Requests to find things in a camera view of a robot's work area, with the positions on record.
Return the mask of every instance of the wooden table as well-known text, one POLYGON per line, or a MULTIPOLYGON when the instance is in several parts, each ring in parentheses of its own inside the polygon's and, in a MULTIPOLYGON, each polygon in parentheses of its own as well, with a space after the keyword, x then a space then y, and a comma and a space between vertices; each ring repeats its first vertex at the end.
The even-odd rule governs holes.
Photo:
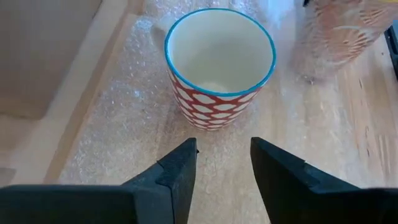
POLYGON ((249 156, 262 137, 359 187, 398 187, 398 83, 384 37, 325 83, 287 67, 301 2, 147 0, 129 11, 104 82, 62 171, 63 184, 120 184, 196 137, 200 153, 189 223, 268 223, 249 156), (275 74, 231 126, 191 127, 177 108, 166 63, 149 38, 154 21, 200 7, 229 7, 264 24, 275 40, 275 74))

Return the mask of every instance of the patterned cup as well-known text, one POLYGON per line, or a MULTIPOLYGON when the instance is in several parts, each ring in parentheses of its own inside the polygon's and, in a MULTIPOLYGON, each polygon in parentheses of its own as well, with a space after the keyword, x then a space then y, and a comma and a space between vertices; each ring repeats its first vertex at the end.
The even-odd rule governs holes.
POLYGON ((275 67, 265 28, 230 9, 201 9, 177 22, 162 19, 151 34, 164 49, 178 106, 198 129, 215 131, 234 121, 275 67))

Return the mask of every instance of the bubble wrap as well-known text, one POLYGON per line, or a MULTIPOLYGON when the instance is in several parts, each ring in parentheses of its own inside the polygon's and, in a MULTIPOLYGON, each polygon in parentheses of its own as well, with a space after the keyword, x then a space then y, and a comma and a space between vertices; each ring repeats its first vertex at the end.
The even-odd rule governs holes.
POLYGON ((189 137, 200 151, 189 223, 267 223, 249 155, 259 136, 359 186, 366 177, 337 79, 309 85, 287 69, 301 3, 287 0, 147 0, 130 28, 111 78, 95 99, 63 184, 121 184, 189 137), (190 126, 172 96, 164 58, 151 41, 154 22, 205 7, 228 7, 257 19, 277 47, 273 77, 230 126, 204 132, 190 126))

